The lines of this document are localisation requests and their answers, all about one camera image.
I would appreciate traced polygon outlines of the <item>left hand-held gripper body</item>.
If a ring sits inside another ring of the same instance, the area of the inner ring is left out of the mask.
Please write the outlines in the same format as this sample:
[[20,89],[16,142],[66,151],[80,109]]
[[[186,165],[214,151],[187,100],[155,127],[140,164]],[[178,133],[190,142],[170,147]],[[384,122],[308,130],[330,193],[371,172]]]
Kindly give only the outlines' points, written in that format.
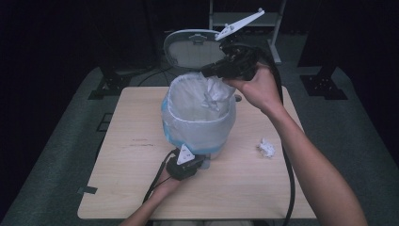
[[172,153],[174,156],[167,162],[167,172],[178,181],[194,176],[205,160],[205,155],[193,154],[185,144]]

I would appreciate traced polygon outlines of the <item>dark floor outlet box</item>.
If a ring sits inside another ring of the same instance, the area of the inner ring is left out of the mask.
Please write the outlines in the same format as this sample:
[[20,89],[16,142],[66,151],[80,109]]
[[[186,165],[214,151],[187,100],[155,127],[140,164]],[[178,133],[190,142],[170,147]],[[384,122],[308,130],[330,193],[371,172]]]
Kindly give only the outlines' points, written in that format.
[[104,113],[103,117],[101,118],[96,131],[97,132],[106,132],[110,122],[112,121],[113,114],[112,113]]

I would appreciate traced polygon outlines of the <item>white and grey trash bin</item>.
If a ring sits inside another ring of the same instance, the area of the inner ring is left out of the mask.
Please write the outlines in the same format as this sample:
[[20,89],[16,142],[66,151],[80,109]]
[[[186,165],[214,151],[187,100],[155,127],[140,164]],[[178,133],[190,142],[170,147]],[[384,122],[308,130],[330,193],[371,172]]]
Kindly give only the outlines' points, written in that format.
[[[219,49],[220,43],[215,40],[218,33],[205,29],[186,29],[171,33],[164,41],[164,51],[168,63],[185,73],[200,73],[200,69],[215,63],[224,57]],[[203,169],[210,167],[210,162],[221,152],[208,153],[202,164]]]

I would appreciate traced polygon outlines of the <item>person's left hand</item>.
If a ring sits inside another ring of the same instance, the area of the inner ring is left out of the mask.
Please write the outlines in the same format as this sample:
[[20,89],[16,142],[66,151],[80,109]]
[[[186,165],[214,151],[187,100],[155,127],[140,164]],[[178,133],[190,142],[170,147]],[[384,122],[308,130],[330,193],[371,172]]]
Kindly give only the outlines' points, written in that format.
[[167,172],[161,174],[155,184],[152,195],[158,198],[166,198],[172,194],[183,182],[172,178]]

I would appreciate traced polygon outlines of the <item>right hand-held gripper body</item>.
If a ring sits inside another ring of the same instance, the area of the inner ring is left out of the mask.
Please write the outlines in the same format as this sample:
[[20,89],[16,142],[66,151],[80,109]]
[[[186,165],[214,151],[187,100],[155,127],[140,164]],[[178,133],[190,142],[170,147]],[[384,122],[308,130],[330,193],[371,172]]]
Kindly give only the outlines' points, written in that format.
[[220,40],[219,49],[225,56],[215,63],[215,74],[223,78],[242,77],[251,80],[255,74],[255,66],[260,58],[260,48],[244,43],[236,33],[246,25],[264,15],[264,10],[257,12],[225,27],[215,37]]

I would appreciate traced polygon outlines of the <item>white paper ball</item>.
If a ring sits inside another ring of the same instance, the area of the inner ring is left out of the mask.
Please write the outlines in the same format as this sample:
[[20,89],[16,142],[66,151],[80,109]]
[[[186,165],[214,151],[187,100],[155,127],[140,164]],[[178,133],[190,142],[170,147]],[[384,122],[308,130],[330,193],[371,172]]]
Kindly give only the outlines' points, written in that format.
[[258,151],[263,157],[272,158],[275,154],[275,148],[265,137],[263,137],[260,143],[257,145]]
[[220,105],[227,103],[235,93],[235,88],[227,85],[217,76],[206,78],[206,90],[202,106],[214,111],[220,110]]

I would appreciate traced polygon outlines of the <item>grey trash bin with liner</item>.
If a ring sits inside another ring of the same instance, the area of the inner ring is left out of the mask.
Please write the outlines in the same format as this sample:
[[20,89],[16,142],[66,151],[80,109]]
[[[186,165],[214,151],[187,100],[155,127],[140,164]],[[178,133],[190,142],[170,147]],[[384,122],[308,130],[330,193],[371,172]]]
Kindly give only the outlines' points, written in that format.
[[194,154],[219,152],[236,119],[234,94],[219,111],[203,107],[206,78],[186,73],[175,78],[161,104],[164,134],[169,143],[185,144]]

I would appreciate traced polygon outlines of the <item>white metal stand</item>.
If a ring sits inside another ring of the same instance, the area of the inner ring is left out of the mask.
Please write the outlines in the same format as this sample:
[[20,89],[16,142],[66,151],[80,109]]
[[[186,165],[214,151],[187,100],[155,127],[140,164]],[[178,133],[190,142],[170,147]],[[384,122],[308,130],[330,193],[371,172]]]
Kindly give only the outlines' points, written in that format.
[[272,36],[267,40],[272,57],[277,64],[281,59],[276,47],[280,24],[286,7],[287,0],[280,0],[279,10],[267,12],[264,8],[258,8],[256,12],[217,12],[214,11],[214,0],[209,0],[209,25],[213,30],[222,27],[216,40],[223,40],[238,32],[244,27],[272,27]]

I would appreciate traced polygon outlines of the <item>black stand base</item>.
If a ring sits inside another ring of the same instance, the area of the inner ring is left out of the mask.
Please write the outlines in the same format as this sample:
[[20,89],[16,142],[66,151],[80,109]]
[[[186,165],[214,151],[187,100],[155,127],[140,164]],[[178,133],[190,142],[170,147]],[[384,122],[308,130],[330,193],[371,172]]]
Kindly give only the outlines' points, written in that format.
[[129,73],[118,72],[113,68],[101,67],[102,79],[88,96],[89,100],[102,100],[105,96],[119,96],[122,90],[129,86],[132,76]]
[[346,100],[344,92],[339,89],[330,76],[300,75],[300,79],[309,96],[324,97],[326,100]]

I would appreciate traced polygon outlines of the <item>person's right hand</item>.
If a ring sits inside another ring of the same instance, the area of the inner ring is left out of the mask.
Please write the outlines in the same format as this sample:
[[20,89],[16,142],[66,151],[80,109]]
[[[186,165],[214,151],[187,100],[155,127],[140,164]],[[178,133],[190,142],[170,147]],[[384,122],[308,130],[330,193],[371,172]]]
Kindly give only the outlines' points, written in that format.
[[275,115],[283,109],[274,75],[266,65],[258,63],[250,81],[224,78],[223,82],[238,89],[250,104],[266,116]]

